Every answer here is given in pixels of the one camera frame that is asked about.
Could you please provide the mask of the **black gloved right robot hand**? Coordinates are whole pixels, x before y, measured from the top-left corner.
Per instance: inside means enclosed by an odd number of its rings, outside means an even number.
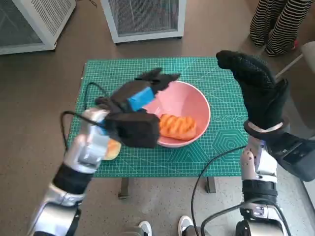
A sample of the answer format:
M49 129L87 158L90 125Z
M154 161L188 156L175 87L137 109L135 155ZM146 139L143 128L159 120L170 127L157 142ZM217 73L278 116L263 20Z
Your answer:
M275 82L266 63L255 56L222 50L216 58L218 66L230 70L238 82L249 122L264 130L280 124L288 95L288 81Z

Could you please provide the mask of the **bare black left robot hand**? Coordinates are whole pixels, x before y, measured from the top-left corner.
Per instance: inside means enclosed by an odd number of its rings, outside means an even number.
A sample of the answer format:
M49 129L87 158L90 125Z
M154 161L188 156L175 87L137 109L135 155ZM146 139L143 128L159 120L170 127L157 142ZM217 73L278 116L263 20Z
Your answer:
M157 93L167 89L179 77L179 73L163 74L161 68L155 68L122 85L109 97L109 101L124 113L137 112L150 104Z

